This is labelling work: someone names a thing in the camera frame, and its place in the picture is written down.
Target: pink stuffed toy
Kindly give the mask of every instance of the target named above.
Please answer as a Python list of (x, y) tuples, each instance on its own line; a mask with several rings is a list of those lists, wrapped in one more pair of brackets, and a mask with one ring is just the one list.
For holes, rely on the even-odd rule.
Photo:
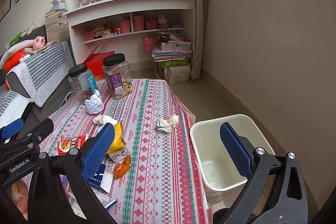
[(44, 37), (36, 37), (33, 42), (33, 50), (39, 50), (44, 47), (45, 39)]

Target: green box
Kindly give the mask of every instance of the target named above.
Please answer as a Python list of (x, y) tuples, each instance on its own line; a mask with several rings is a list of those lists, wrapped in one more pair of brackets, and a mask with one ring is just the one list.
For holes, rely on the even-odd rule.
[[(175, 59), (174, 61), (174, 66), (178, 67), (178, 66), (185, 66), (189, 63), (189, 57), (187, 58), (182, 58), (182, 59)], [(168, 68), (171, 67), (173, 65), (173, 60), (169, 60), (169, 61), (160, 61), (160, 67), (161, 68)]]

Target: stack of books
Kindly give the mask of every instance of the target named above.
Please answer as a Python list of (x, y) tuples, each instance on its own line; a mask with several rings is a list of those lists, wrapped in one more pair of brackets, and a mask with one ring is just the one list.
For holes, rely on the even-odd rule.
[(64, 42), (70, 40), (68, 16), (64, 15), (67, 11), (64, 9), (55, 10), (46, 14), (45, 29), (47, 41), (56, 40), (56, 42)]
[(188, 58), (192, 56), (191, 42), (178, 34), (158, 33), (158, 45), (152, 50), (155, 62)]

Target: black jar lid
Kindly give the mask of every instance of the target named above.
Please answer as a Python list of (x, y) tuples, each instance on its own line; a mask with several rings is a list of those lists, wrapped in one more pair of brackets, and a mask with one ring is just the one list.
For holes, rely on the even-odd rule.
[(112, 67), (121, 64), (125, 60), (124, 54), (112, 54), (103, 59), (103, 65), (105, 67)]
[(72, 67), (70, 70), (68, 70), (68, 74), (69, 74), (70, 77), (76, 77), (78, 75), (81, 75), (85, 71), (87, 71), (87, 65), (82, 63), (82, 64), (78, 64), (78, 65)]

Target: stuffed toy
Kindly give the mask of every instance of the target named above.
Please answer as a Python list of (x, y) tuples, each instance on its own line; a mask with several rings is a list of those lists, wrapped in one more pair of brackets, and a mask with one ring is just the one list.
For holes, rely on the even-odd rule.
[(24, 50), (18, 51), (5, 62), (5, 72), (8, 73), (12, 68), (20, 63), (20, 58), (23, 56)]
[(36, 29), (37, 26), (32, 22), (31, 25), (29, 25), (27, 28), (23, 28), (22, 32), (20, 32), (9, 44), (10, 47), (15, 45), (21, 38), (23, 38), (26, 35), (30, 35), (34, 29)]
[(39, 50), (43, 48), (45, 45), (45, 38), (44, 37), (36, 37), (33, 42), (33, 50)]
[(37, 29), (37, 26), (32, 22), (31, 25), (29, 25), (27, 28), (23, 28), (21, 38), (23, 38), (26, 35), (30, 35), (32, 31), (35, 29)]

